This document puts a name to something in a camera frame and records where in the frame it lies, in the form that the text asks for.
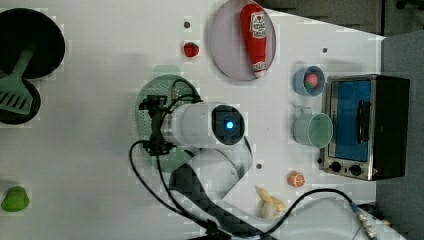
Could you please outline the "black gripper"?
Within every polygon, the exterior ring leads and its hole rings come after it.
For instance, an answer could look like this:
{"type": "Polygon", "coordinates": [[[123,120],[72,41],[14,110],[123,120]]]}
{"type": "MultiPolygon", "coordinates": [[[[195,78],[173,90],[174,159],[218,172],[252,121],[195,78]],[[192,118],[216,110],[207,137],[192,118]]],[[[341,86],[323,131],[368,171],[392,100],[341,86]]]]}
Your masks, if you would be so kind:
{"type": "Polygon", "coordinates": [[[143,148],[150,156],[169,154],[174,147],[161,132],[164,116],[169,112],[166,101],[165,95],[148,95],[138,106],[139,110],[147,110],[151,119],[151,135],[148,140],[143,140],[143,148]]]}

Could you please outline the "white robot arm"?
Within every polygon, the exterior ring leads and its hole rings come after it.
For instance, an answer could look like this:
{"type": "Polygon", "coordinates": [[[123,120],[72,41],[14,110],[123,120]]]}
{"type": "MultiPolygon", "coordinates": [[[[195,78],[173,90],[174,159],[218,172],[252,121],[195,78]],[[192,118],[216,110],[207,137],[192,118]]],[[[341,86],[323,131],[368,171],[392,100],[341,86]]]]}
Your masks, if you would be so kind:
{"type": "Polygon", "coordinates": [[[176,213],[218,240],[277,240],[224,200],[253,164],[237,108],[198,95],[148,94],[136,105],[140,149],[176,213]]]}

